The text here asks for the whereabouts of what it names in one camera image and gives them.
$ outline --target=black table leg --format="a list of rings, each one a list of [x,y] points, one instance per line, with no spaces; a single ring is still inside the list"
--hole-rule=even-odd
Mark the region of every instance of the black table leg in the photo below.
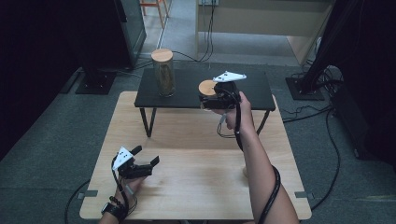
[[[262,123],[260,124],[260,127],[257,129],[257,134],[260,134],[260,132],[262,131],[265,121],[267,121],[269,115],[270,115],[270,111],[269,110],[265,111],[264,118],[262,118]]]
[[[151,112],[151,121],[148,125],[148,120],[146,118],[146,110],[145,108],[140,108],[140,114],[142,115],[143,124],[145,125],[146,135],[151,137],[152,126],[154,125],[155,114],[157,113],[157,108],[152,108]]]

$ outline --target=gray floor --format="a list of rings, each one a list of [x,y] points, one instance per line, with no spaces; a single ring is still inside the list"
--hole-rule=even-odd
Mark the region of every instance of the gray floor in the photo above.
[[[182,19],[183,14],[178,12],[187,10],[184,4],[190,4],[191,1],[173,0],[171,19]],[[183,21],[175,20],[177,25],[173,25],[171,19],[168,20],[167,27],[181,28],[179,25]],[[187,46],[180,44],[184,42],[179,42],[179,39],[174,39],[178,44],[172,43],[170,39],[165,39],[166,32],[165,29],[162,40],[164,46],[177,46],[177,50],[185,49],[183,52],[187,53],[191,50],[188,40]],[[187,32],[190,31],[174,30],[172,33]],[[233,42],[239,43],[237,37],[233,36]],[[254,42],[256,37],[253,36],[250,40]],[[235,44],[222,46],[220,43],[225,41],[219,39],[214,44],[215,52],[211,58],[213,61],[190,63],[177,59],[175,68],[220,68],[244,71],[247,74],[249,71],[263,71],[277,99],[277,109],[284,119],[293,116],[286,111],[295,111],[300,106],[323,108],[328,105],[330,102],[325,90],[322,90],[325,101],[292,100],[285,77],[300,73],[302,68],[293,60],[290,48],[282,38],[280,36],[278,40],[274,40],[281,45],[276,48],[261,46],[274,54],[264,54],[260,59],[257,52],[250,52],[247,47],[241,50],[235,49]],[[247,45],[256,45],[255,42],[248,42]],[[236,53],[228,53],[227,50],[245,54],[247,57],[244,61],[237,60],[236,63]],[[147,57],[142,58],[140,63],[147,61]],[[78,186],[91,178],[120,93],[137,90],[140,82],[137,76],[143,74],[143,69],[128,73],[119,73],[109,95],[74,94],[78,85],[67,94],[59,94],[0,162],[0,223],[64,223],[64,209],[69,197]],[[307,108],[298,117],[314,113],[314,109]],[[340,172],[329,198],[303,223],[396,223],[396,175],[392,168],[381,161],[357,160],[340,120],[330,115],[328,123],[339,148]],[[314,195],[314,199],[309,202],[314,205],[328,191],[337,165],[337,156],[326,129],[326,114],[285,123],[285,128],[304,188],[306,192]],[[77,199],[70,203],[69,223],[96,223],[79,217],[81,204],[82,201]]]

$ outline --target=wooden table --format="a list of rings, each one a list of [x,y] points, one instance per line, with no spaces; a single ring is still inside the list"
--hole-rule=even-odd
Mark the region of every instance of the wooden table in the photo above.
[[[253,219],[248,181],[242,173],[243,154],[235,139],[217,135],[219,115],[200,109],[159,108],[156,128],[148,138],[139,108],[134,107],[135,97],[135,91],[120,95],[88,187],[98,192],[96,197],[84,199],[81,217],[102,216],[100,211],[116,188],[111,160],[120,147],[131,150],[141,145],[136,164],[147,164],[157,155],[160,163],[137,193],[138,206],[127,219]],[[253,111],[256,124],[264,113]],[[304,187],[277,110],[270,114],[260,139],[281,174],[299,219],[310,218],[307,199],[295,196]]]

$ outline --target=round wooden lid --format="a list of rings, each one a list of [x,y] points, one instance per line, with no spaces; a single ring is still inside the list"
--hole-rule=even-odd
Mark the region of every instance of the round wooden lid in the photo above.
[[[156,49],[151,53],[152,60],[159,63],[168,62],[172,60],[172,57],[173,57],[173,52],[170,49]]]
[[[216,92],[214,90],[215,85],[216,82],[214,82],[213,80],[205,80],[199,84],[198,89],[199,92],[203,95],[213,96],[216,95]]]

